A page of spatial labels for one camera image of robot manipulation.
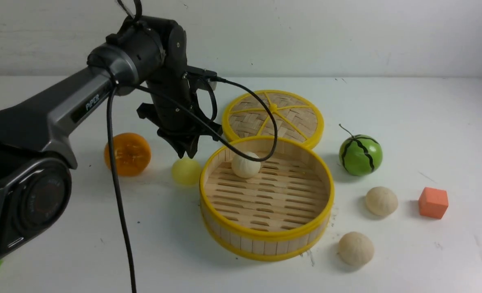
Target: yellow plastic ball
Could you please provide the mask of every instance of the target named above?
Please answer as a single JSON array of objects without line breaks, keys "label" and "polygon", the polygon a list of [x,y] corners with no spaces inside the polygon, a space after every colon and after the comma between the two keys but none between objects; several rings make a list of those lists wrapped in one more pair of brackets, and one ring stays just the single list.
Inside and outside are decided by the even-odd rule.
[{"label": "yellow plastic ball", "polygon": [[174,162],[171,172],[175,182],[182,185],[194,185],[199,181],[202,167],[198,161],[184,157]]}]

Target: green striped ball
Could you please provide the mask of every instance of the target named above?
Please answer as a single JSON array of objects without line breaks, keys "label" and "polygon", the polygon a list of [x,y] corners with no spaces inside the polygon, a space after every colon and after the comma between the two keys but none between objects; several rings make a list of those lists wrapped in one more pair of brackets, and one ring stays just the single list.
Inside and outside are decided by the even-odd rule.
[{"label": "green striped ball", "polygon": [[372,137],[352,136],[340,146],[339,160],[349,174],[368,175],[382,164],[382,147]]}]

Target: white table surface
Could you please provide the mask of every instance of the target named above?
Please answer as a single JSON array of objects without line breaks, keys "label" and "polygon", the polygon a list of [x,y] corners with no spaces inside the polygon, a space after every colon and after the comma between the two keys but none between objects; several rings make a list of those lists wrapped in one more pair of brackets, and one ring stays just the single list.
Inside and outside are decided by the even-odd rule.
[{"label": "white table surface", "polygon": [[[0,109],[59,81],[59,77],[0,77]],[[323,113],[325,131],[314,149],[325,158],[335,183],[330,226],[311,252],[261,263],[237,257],[208,235],[196,188],[174,186],[177,159],[156,136],[156,126],[136,115],[150,96],[116,99],[114,133],[148,139],[152,162],[137,178],[122,179],[125,215],[136,265],[138,291],[145,292],[482,292],[482,80],[425,78],[236,78],[253,90],[292,91]],[[208,96],[200,101],[210,113]],[[220,114],[242,91],[218,85]],[[348,134],[377,139],[382,166],[355,178],[338,165]],[[105,107],[70,137],[79,168],[66,212],[41,236],[10,254],[0,268],[0,293],[125,293],[129,268],[110,172],[103,162]],[[196,158],[220,147],[200,139]],[[399,197],[398,210],[378,221],[362,205],[371,187]],[[442,220],[418,215],[425,186],[446,189]],[[368,235],[375,257],[354,271],[336,255],[347,232]]]}]

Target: orange cube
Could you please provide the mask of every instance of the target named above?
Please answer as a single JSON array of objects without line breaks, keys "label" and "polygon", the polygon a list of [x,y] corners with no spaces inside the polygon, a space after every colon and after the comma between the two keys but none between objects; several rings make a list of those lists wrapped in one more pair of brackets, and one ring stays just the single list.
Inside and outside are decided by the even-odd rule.
[{"label": "orange cube", "polygon": [[418,199],[420,215],[426,217],[442,219],[448,206],[447,191],[441,189],[425,187]]}]

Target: bamboo steamer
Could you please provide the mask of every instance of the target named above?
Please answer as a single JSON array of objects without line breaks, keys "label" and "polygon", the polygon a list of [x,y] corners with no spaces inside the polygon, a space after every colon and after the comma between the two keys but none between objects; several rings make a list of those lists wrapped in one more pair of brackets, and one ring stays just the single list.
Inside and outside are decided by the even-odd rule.
[{"label": "bamboo steamer", "polygon": [[[324,120],[310,101],[294,93],[278,90],[254,92],[272,112],[278,136],[313,149],[321,140]],[[253,136],[273,136],[268,113],[251,94],[233,100],[223,113],[223,132],[229,141]]]},{"label": "bamboo steamer", "polygon": [[[263,157],[272,142],[273,137],[259,136],[232,145]],[[234,155],[220,148],[200,177],[200,206],[210,235],[231,252],[259,261],[285,260],[310,249],[327,227],[334,201],[324,161],[304,145],[279,138],[259,174],[244,179],[230,168]]]}]

